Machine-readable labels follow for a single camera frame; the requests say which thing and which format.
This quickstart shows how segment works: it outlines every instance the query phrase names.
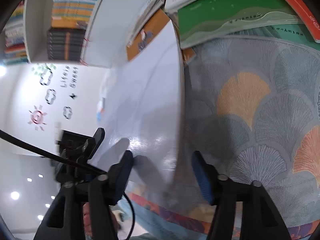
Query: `metal bolt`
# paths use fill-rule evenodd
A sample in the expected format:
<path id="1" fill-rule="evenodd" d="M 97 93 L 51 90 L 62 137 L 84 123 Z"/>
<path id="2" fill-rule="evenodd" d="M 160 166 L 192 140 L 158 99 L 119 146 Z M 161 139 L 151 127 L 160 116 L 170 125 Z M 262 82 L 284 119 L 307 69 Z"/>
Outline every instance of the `metal bolt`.
<path id="1" fill-rule="evenodd" d="M 108 175 L 107 174 L 102 174 L 98 177 L 98 180 L 100 181 L 104 181 L 104 180 L 107 180 L 108 179 Z"/>
<path id="2" fill-rule="evenodd" d="M 224 174 L 220 174 L 220 175 L 218 175 L 218 180 L 223 180 L 223 181 L 226 181 L 226 180 L 228 180 L 229 178 L 228 178 L 228 176 L 227 175 L 224 175 Z"/>
<path id="3" fill-rule="evenodd" d="M 258 181 L 258 180 L 254 180 L 252 182 L 252 185 L 254 185 L 255 187 L 261 187 L 262 183 L 260 181 Z"/>
<path id="4" fill-rule="evenodd" d="M 63 184 L 63 186 L 66 188 L 71 188 L 73 186 L 73 183 L 71 181 L 67 181 L 65 182 L 65 184 Z"/>

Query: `green book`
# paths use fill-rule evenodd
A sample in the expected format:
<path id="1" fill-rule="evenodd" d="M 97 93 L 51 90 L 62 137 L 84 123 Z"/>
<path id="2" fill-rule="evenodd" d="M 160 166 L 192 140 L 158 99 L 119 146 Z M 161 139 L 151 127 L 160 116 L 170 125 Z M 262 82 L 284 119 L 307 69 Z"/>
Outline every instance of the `green book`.
<path id="1" fill-rule="evenodd" d="M 320 51 L 320 44 L 315 43 L 313 37 L 304 24 L 271 25 L 260 28 L 230 33 L 229 35 L 252 35 L 260 37 L 274 37 L 292 41 Z"/>
<path id="2" fill-rule="evenodd" d="M 182 49 L 241 30 L 302 23 L 285 0 L 197 0 L 178 17 Z"/>

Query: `recessed light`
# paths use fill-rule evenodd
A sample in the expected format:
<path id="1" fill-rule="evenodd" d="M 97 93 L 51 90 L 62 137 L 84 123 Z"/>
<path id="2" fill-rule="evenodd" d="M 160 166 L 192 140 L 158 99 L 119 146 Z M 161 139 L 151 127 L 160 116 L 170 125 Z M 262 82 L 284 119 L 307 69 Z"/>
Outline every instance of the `recessed light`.
<path id="1" fill-rule="evenodd" d="M 0 66 L 0 77 L 3 77 L 7 73 L 7 69 L 4 66 Z"/>
<path id="2" fill-rule="evenodd" d="M 19 197 L 20 197 L 20 194 L 18 192 L 14 191 L 11 193 L 11 198 L 13 200 L 17 200 Z"/>

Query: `blue gripper pad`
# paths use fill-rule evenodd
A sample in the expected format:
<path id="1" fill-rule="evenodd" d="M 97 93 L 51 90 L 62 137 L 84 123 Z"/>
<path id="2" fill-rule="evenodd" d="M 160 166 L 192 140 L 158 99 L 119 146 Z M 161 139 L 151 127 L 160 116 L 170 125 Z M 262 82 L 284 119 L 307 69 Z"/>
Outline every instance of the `blue gripper pad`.
<path id="1" fill-rule="evenodd" d="M 202 158 L 201 153 L 196 151 L 192 154 L 192 169 L 197 178 L 199 187 L 201 189 L 202 196 L 210 205 L 214 203 L 213 195 L 213 181 L 210 179 L 210 174 L 208 171 L 208 164 Z"/>

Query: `bookshelf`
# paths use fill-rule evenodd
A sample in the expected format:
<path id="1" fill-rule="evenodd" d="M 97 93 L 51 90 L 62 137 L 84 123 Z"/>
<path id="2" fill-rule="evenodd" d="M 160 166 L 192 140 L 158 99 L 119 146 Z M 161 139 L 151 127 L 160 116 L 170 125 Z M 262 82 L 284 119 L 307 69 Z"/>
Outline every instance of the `bookshelf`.
<path id="1" fill-rule="evenodd" d="M 109 67 L 114 55 L 122 51 L 126 59 L 124 41 L 132 21 L 147 0 L 97 0 L 85 38 L 90 40 L 82 48 L 81 59 L 90 66 Z M 51 27 L 53 0 L 25 0 L 23 20 L 26 53 L 31 63 L 67 63 L 48 60 L 47 31 Z M 0 36 L 0 43 L 5 40 Z M 80 62 L 68 61 L 68 64 Z"/>

